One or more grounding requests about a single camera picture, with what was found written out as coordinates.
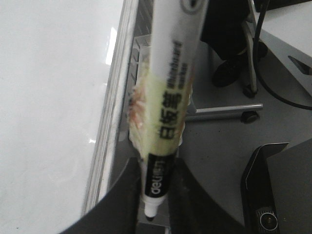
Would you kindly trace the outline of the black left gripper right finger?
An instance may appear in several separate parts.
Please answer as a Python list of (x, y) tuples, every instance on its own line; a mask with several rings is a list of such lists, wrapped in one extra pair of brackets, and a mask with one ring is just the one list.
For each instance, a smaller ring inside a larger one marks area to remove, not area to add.
[(208, 195), (181, 158), (175, 161), (168, 206), (173, 234), (244, 233), (244, 227)]

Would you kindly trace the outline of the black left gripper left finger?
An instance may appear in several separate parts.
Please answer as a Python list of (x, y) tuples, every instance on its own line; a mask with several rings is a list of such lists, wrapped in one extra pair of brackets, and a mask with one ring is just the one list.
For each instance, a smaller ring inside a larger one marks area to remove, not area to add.
[(137, 226), (141, 175), (138, 160), (125, 168), (103, 199), (63, 234), (134, 234)]

